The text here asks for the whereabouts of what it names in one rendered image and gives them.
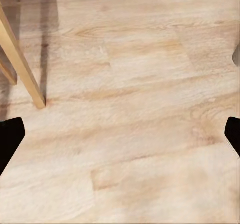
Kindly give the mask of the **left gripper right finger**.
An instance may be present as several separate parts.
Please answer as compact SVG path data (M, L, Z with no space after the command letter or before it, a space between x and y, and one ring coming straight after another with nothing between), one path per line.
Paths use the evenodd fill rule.
M229 117L224 134L240 156L240 119Z

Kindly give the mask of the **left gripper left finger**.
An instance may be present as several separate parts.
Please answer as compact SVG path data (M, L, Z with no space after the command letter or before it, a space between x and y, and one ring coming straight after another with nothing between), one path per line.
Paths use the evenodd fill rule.
M0 122L0 176L26 135L21 117Z

